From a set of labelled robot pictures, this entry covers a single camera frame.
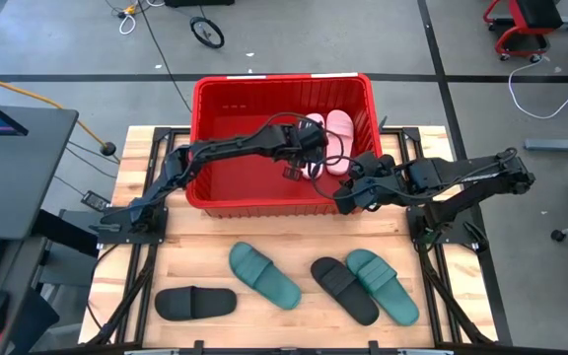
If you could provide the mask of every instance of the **power cord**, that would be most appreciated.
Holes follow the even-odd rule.
[[[10,84],[6,84],[4,82],[0,81],[0,87],[14,91],[15,93],[19,93],[25,96],[29,96],[31,98],[40,100],[46,104],[50,104],[56,108],[60,108],[60,109],[64,109],[64,107],[60,104],[57,104],[55,101],[45,98],[41,95],[35,94],[35,93],[31,93],[29,91],[14,87]],[[80,120],[76,120],[76,124],[78,124],[85,132],[87,132],[87,134],[89,134],[90,136],[92,136],[98,143],[100,143],[100,145],[102,146],[102,150],[101,152],[103,153],[103,155],[105,156],[113,156],[117,162],[119,163],[120,160],[119,158],[117,158],[115,156],[115,145],[111,142],[105,142],[102,139],[100,139],[100,137],[98,137],[91,129],[89,129],[89,127],[87,127],[87,125],[85,123],[83,123]]]
[[[98,265],[100,264],[100,261],[102,261],[107,255],[109,255],[112,251],[115,250],[115,248],[117,248],[119,245],[113,245],[111,248],[107,249],[102,255],[100,255],[100,257],[98,258],[98,260],[96,261],[96,264],[94,265],[92,271],[91,271],[91,281],[93,282],[94,280],[94,274],[96,273],[96,268],[98,267]],[[87,299],[87,311],[89,311],[89,316],[91,316],[91,319],[94,321],[94,323],[98,326],[98,329],[102,329],[102,325],[100,324],[100,322],[98,321],[98,318],[96,317],[96,315],[94,314],[94,311],[92,311],[91,309],[91,305],[89,304],[89,298]]]
[[[164,1],[162,1],[162,2],[159,3],[159,4],[155,4],[155,0],[153,0],[153,1],[146,0],[146,3],[147,3],[149,6],[152,6],[152,7],[161,7],[161,6],[166,5],[166,2],[164,2]]]
[[[121,24],[119,24],[119,32],[122,35],[130,35],[130,33],[135,31],[135,28],[137,27],[137,21],[135,21],[133,15],[135,15],[135,5],[131,5],[117,14],[118,18],[122,19]],[[133,23],[133,26],[131,26],[129,30],[125,30],[124,25],[129,20]]]
[[[78,148],[78,149],[84,150],[85,152],[87,152],[87,153],[89,153],[89,154],[93,154],[93,155],[95,155],[95,156],[98,157],[98,158],[102,158],[102,159],[106,160],[106,161],[109,162],[109,163],[119,164],[119,163],[116,162],[115,160],[111,160],[111,159],[105,157],[105,156],[102,155],[102,154],[98,154],[98,153],[94,152],[93,150],[91,150],[91,149],[89,149],[89,148],[85,148],[85,147],[81,146],[81,145],[78,144],[78,143],[74,143],[74,142],[72,142],[72,141],[69,141],[69,142],[67,142],[67,143],[73,145],[74,147],[76,147],[76,148]]]
[[[78,154],[76,154],[76,152],[74,152],[73,150],[69,149],[69,147],[65,147],[65,149],[66,149],[69,153],[71,153],[74,157],[80,159],[81,161],[83,161],[84,163],[86,163],[88,166],[94,168],[98,173],[104,175],[105,177],[108,177],[108,178],[117,178],[117,177],[115,177],[115,176],[113,176],[113,175],[111,175],[111,174],[109,174],[109,173],[103,171],[102,169],[96,167],[95,165],[93,165],[92,163],[90,163],[89,161],[87,161],[85,158],[79,156]]]
[[[132,0],[132,1],[133,1],[133,3],[132,3],[131,5],[129,5],[129,6],[127,6],[127,7],[125,7],[125,8],[122,9],[122,8],[118,8],[118,7],[116,7],[116,6],[113,6],[110,2],[108,2],[108,0],[105,0],[106,4],[111,8],[110,13],[111,13],[113,16],[116,16],[116,17],[119,17],[119,13],[124,12],[124,10],[128,9],[129,7],[134,6],[134,5],[138,5],[138,4],[137,4],[137,1],[135,1],[135,0]],[[133,12],[132,15],[141,14],[141,13],[147,11],[148,9],[150,9],[151,7],[152,7],[152,6],[151,6],[150,4],[148,4],[147,7],[141,7],[141,6],[140,6],[140,7],[139,7],[139,10],[135,9],[135,11]]]
[[[60,182],[64,183],[65,185],[69,186],[71,189],[73,189],[74,191],[78,192],[78,194],[80,194],[81,196],[85,197],[85,193],[81,190],[79,190],[78,188],[74,187],[74,185],[72,185],[71,183],[65,181],[62,177],[59,177],[57,175],[54,176],[55,179],[59,180]]]
[[[140,7],[142,6],[141,0],[135,0],[135,1],[137,1],[137,3],[139,4]],[[150,22],[148,22],[148,17],[146,16],[146,13],[142,12],[142,15],[144,16],[144,21],[146,22],[146,27],[148,28],[148,32],[150,33],[150,37],[153,39],[153,42],[155,43],[155,46],[157,47],[157,50],[159,51],[159,55],[162,57],[162,61],[164,62],[164,66],[166,67],[166,71],[168,72],[168,75],[170,76],[170,79],[173,82],[175,89],[177,89],[178,95],[181,97],[181,100],[183,101],[185,108],[187,108],[187,111],[192,113],[192,108],[190,108],[190,106],[187,104],[187,100],[183,96],[183,93],[181,92],[181,90],[178,88],[177,82],[175,81],[175,77],[173,76],[173,72],[170,70],[170,66],[168,65],[168,61],[166,60],[166,56],[164,55],[164,51],[159,46],[159,43],[157,42],[157,39],[155,38],[155,34],[153,33],[153,29],[150,27]]]
[[[512,100],[514,101],[514,105],[516,105],[516,107],[518,109],[520,109],[523,113],[533,117],[533,118],[538,118],[538,119],[550,119],[556,116],[556,114],[560,113],[561,110],[563,110],[567,105],[568,105],[568,99],[564,102],[564,104],[562,104],[560,106],[559,109],[557,109],[554,113],[547,115],[547,116],[540,116],[534,113],[529,112],[528,110],[524,109],[521,107],[521,105],[519,105],[519,102],[517,101],[517,96],[514,94],[514,89],[512,88],[512,77],[514,76],[514,74],[528,69],[528,68],[532,68],[533,66],[539,64],[540,62],[542,62],[542,60],[544,59],[544,57],[541,57],[540,60],[536,63],[532,63],[530,65],[526,65],[524,67],[521,67],[519,69],[514,70],[512,73],[510,73],[510,77],[508,78],[508,89],[510,89],[510,94],[512,95]]]

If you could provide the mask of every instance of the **black wheel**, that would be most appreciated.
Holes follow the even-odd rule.
[[[213,49],[218,49],[225,45],[225,36],[223,35],[223,32],[213,22],[202,17],[193,17],[189,21],[189,26],[196,39],[204,45]],[[216,40],[213,36],[214,34],[212,34],[208,29],[218,36],[218,40]]]
[[[553,230],[553,232],[551,232],[551,238],[560,243],[564,241],[565,238],[567,238],[567,235],[565,235],[561,231]]]
[[[540,54],[532,54],[532,56],[530,56],[530,62],[531,63],[538,63],[541,59],[542,59],[542,55],[540,55]]]

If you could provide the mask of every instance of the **white cable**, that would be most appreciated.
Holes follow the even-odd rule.
[[[568,104],[568,99],[567,101],[564,102],[564,104],[562,104],[562,106],[560,106],[559,109],[556,110],[556,112],[547,115],[547,116],[539,116],[537,114],[533,114],[529,111],[527,111],[526,109],[522,108],[521,105],[519,105],[519,102],[517,101],[517,96],[514,95],[514,90],[512,89],[512,77],[514,76],[514,74],[516,74],[517,72],[520,72],[521,70],[524,69],[528,69],[528,68],[532,68],[533,66],[535,66],[536,64],[539,64],[540,62],[542,62],[542,58],[540,58],[540,60],[536,63],[532,63],[530,65],[526,65],[524,67],[521,67],[519,69],[514,70],[512,73],[510,73],[510,78],[508,78],[508,88],[510,89],[510,94],[512,94],[512,100],[514,100],[514,105],[516,105],[522,112],[524,112],[525,114],[533,117],[533,118],[538,118],[538,119],[550,119],[553,118],[556,114],[560,113],[560,111],[565,108]]]
[[[155,0],[153,0],[153,1],[146,0],[146,2],[148,3],[148,5],[150,5],[152,7],[160,7],[160,6],[166,5],[166,3],[163,2],[163,1],[160,4],[155,4]]]
[[[128,20],[132,20],[133,21],[133,27],[130,28],[130,30],[125,31],[124,30],[124,24],[128,21]],[[135,18],[130,16],[130,15],[126,15],[126,17],[124,18],[124,20],[122,20],[122,23],[119,24],[119,32],[123,35],[128,35],[130,33],[132,33],[133,31],[135,31],[135,27],[137,26],[137,21],[135,21]]]

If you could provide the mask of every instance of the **teal slide sandal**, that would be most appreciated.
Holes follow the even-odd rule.
[[[229,265],[236,277],[277,307],[292,310],[300,303],[300,288],[275,267],[271,259],[247,243],[234,245]]]
[[[382,258],[365,249],[347,255],[347,268],[361,281],[381,308],[400,325],[412,325],[420,316],[417,306],[397,279],[397,273]]]

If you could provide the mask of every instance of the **black slide sandal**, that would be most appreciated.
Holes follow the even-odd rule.
[[[200,320],[228,315],[236,309],[236,294],[229,289],[196,286],[162,290],[155,309],[164,320]]]
[[[370,325],[379,317],[379,308],[356,276],[339,260],[322,257],[313,262],[311,273],[323,291],[363,325]]]

